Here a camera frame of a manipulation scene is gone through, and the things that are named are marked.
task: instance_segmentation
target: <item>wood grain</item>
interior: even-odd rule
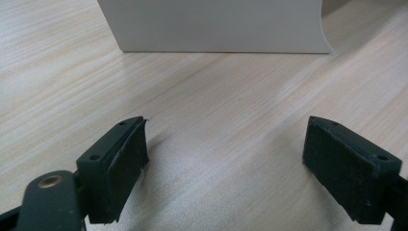
[[[0,213],[145,116],[151,162],[89,230],[390,230],[352,222],[301,154],[313,115],[408,161],[407,21],[406,1],[328,0],[331,55],[123,54],[95,0],[1,0]]]

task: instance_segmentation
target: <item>light wood surface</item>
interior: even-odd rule
[[[145,116],[151,162],[89,230],[389,230],[351,221],[301,155],[313,115],[408,163],[408,2],[323,1],[323,27],[331,55],[123,54],[96,0],[1,0],[0,213]]]

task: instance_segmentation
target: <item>wooden table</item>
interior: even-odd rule
[[[327,0],[331,55],[123,54],[95,0],[1,0],[0,213],[145,116],[151,162],[89,230],[389,230],[351,221],[301,155],[313,115],[408,161],[407,22],[407,1]]]

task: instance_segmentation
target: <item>black plastic part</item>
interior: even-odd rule
[[[408,230],[408,181],[399,177],[384,194],[384,208],[395,219],[394,230]]]
[[[120,213],[141,170],[148,163],[143,117],[113,127],[78,160],[87,187],[90,223],[111,223]]]
[[[18,215],[20,213],[20,207],[12,209],[2,215],[0,215],[0,230],[13,231],[17,226]]]
[[[17,231],[80,231],[84,228],[71,172],[50,172],[28,185]]]
[[[310,117],[303,163],[353,220],[380,224],[383,195],[395,184],[402,162],[341,124]]]

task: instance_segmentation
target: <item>screw hole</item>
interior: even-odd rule
[[[99,159],[99,157],[100,157],[99,155],[91,155],[89,159],[92,161],[96,161],[97,159]]]
[[[377,159],[381,161],[388,161],[388,158],[386,156],[377,156]]]
[[[63,181],[63,177],[61,175],[52,175],[48,176],[41,181],[38,182],[38,187],[42,189],[50,188],[55,185],[60,184]]]

